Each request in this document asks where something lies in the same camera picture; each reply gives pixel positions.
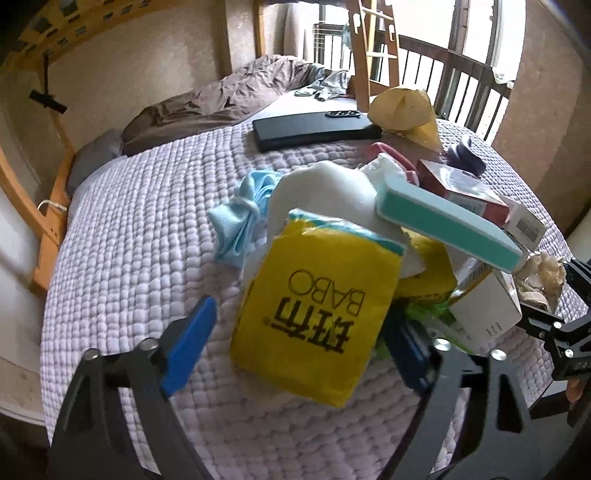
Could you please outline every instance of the white cloth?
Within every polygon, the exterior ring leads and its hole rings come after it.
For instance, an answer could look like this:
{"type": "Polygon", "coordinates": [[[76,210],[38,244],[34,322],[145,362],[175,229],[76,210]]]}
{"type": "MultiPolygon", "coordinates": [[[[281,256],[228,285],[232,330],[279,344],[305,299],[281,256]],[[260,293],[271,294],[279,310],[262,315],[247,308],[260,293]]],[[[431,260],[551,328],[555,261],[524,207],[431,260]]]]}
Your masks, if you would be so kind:
{"type": "Polygon", "coordinates": [[[273,190],[268,204],[267,238],[279,235],[290,210],[299,208],[327,217],[342,218],[384,238],[407,246],[402,261],[402,278],[425,270],[410,239],[394,223],[375,213],[376,190],[360,170],[344,168],[331,161],[319,161],[285,175],[273,190]]]}

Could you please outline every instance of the white textured blanket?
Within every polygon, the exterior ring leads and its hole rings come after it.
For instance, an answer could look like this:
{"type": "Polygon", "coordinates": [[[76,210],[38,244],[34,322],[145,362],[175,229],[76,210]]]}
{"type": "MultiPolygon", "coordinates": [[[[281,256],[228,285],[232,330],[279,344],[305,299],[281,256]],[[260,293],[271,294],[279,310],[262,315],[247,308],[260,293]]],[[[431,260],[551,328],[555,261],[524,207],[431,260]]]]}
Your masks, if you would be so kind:
{"type": "MultiPolygon", "coordinates": [[[[439,123],[445,146],[467,130],[439,123]]],[[[236,270],[213,261],[215,238],[206,211],[229,198],[252,168],[297,168],[319,160],[351,167],[368,142],[337,142],[258,154],[251,124],[210,131],[136,155],[100,176],[80,204],[61,247],[47,297],[41,381],[50,437],[68,383],[87,348],[127,351],[159,337],[203,294],[219,302],[219,318],[189,384],[171,399],[185,432],[215,478],[375,478],[406,430],[418,397],[391,361],[372,361],[346,408],[293,400],[261,411],[237,386],[228,357],[241,299],[236,270]]],[[[540,248],[570,251],[532,191],[503,159],[473,136],[486,158],[485,181],[525,203],[550,226],[540,248]]],[[[559,314],[583,314],[567,288],[559,314]]],[[[519,329],[499,347],[515,365],[531,404],[550,382],[550,356],[519,329]]],[[[122,400],[144,466],[156,470],[133,399],[122,400]]],[[[449,461],[465,409],[457,404],[437,466],[449,461]]]]}

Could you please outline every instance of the black laptop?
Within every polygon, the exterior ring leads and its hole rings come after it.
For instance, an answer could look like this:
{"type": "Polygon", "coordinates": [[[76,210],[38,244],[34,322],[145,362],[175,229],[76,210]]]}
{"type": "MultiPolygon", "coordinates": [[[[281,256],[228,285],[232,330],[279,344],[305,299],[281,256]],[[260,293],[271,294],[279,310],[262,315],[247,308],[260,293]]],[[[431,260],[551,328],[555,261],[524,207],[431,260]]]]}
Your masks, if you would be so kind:
{"type": "Polygon", "coordinates": [[[382,129],[356,110],[298,113],[252,122],[261,152],[338,140],[378,139],[382,129]]]}

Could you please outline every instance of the purple object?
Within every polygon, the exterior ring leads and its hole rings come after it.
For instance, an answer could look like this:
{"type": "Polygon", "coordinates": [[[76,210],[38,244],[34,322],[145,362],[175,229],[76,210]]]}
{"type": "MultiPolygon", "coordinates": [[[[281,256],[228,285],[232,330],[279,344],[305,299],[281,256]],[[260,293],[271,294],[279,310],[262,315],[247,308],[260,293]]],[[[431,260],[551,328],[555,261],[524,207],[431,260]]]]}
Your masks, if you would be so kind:
{"type": "Polygon", "coordinates": [[[486,170],[486,164],[472,151],[470,148],[471,145],[472,139],[470,135],[464,134],[458,144],[452,145],[447,149],[447,164],[450,167],[469,171],[475,176],[480,177],[486,170]]]}

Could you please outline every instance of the blue gripper pad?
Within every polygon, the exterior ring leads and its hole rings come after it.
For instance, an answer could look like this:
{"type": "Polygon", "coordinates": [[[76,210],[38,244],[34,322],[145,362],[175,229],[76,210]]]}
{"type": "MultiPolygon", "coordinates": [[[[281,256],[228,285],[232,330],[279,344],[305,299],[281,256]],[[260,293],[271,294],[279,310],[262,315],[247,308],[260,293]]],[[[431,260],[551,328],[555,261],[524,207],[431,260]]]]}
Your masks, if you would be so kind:
{"type": "Polygon", "coordinates": [[[408,318],[402,307],[392,305],[380,333],[404,384],[423,395],[434,380],[429,352],[431,338],[425,328],[408,318]]]}
{"type": "Polygon", "coordinates": [[[168,369],[160,382],[164,395],[171,397],[183,388],[198,362],[217,320],[216,301],[208,297],[191,313],[189,324],[167,354],[168,369]]]}

